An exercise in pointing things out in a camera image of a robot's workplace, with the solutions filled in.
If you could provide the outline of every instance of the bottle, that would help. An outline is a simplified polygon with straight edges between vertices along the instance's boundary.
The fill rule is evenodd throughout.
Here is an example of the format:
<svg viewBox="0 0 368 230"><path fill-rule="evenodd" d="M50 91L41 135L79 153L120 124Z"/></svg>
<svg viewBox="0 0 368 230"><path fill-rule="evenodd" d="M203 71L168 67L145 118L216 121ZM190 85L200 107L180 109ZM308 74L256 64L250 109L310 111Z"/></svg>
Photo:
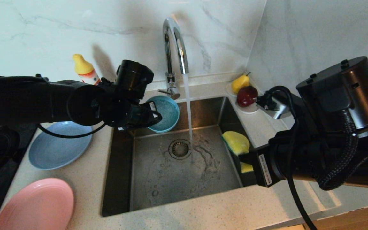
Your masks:
<svg viewBox="0 0 368 230"><path fill-rule="evenodd" d="M75 71L84 83L98 85L101 82L93 65L87 62L81 54L73 54L73 60L75 61Z"/></svg>

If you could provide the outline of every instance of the drain strainer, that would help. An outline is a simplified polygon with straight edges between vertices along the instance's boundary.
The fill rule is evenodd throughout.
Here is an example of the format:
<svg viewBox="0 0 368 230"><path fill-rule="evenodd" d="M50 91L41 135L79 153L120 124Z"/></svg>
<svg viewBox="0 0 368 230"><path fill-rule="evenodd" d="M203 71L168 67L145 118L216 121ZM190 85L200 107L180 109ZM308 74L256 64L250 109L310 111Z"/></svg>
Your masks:
<svg viewBox="0 0 368 230"><path fill-rule="evenodd" d="M191 154L190 143L184 139L177 139L170 144L168 152L177 160L186 159Z"/></svg>

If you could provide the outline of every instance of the water stream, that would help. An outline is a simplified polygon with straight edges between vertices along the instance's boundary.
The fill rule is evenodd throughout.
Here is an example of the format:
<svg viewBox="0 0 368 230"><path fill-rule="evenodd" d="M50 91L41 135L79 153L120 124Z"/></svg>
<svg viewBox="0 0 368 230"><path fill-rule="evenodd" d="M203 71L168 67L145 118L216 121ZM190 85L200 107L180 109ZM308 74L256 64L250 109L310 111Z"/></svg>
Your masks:
<svg viewBox="0 0 368 230"><path fill-rule="evenodd" d="M191 126L191 106L190 106L190 87L188 84L188 75L183 74L184 90L187 101L188 129L190 131L190 149L193 150L193 128Z"/></svg>

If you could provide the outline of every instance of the plate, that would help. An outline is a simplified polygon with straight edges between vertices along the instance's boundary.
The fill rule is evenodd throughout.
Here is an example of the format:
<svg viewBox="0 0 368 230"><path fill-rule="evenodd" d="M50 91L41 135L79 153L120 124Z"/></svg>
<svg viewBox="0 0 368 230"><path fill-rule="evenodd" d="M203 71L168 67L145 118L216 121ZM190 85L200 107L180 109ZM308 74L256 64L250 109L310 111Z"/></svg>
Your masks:
<svg viewBox="0 0 368 230"><path fill-rule="evenodd" d="M234 97L236 97L236 96L237 96L237 94L236 94L236 93L234 93L234 91L232 91L232 82L230 82L230 83L228 83L228 84L226 85L226 87L225 87L225 91L226 91L229 95L231 95L231 96L234 96Z"/></svg>
<svg viewBox="0 0 368 230"><path fill-rule="evenodd" d="M245 114L253 114L253 113L256 113L259 108L257 107L257 99L255 98L255 102L251 105L248 105L247 107L241 107L238 105L238 103L236 103L235 101L235 104L236 104L236 107L243 113Z"/></svg>
<svg viewBox="0 0 368 230"><path fill-rule="evenodd" d="M62 135L79 135L92 131L91 126L83 126L74 122L57 122L47 130ZM58 169L74 162L88 148L92 135L67 139L41 133L29 149L29 161L38 169Z"/></svg>
<svg viewBox="0 0 368 230"><path fill-rule="evenodd" d="M74 196L61 179L38 180L21 189L0 213L0 230L64 230L73 213Z"/></svg>

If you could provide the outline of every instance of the white label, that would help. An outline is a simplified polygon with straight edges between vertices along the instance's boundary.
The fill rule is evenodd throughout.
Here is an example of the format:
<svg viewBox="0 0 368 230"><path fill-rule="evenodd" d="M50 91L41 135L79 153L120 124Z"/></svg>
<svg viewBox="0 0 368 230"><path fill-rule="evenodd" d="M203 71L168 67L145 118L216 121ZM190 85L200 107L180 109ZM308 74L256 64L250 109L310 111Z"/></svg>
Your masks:
<svg viewBox="0 0 368 230"><path fill-rule="evenodd" d="M272 178L271 175L269 174L268 165L266 164L265 161L265 156L261 154L258 158L262 168L263 176L265 177L266 185L269 186L272 184Z"/></svg>
<svg viewBox="0 0 368 230"><path fill-rule="evenodd" d="M156 106L154 105L154 102L150 102L150 108L152 111L156 111ZM156 118L158 117L157 114L153 113L153 116Z"/></svg>

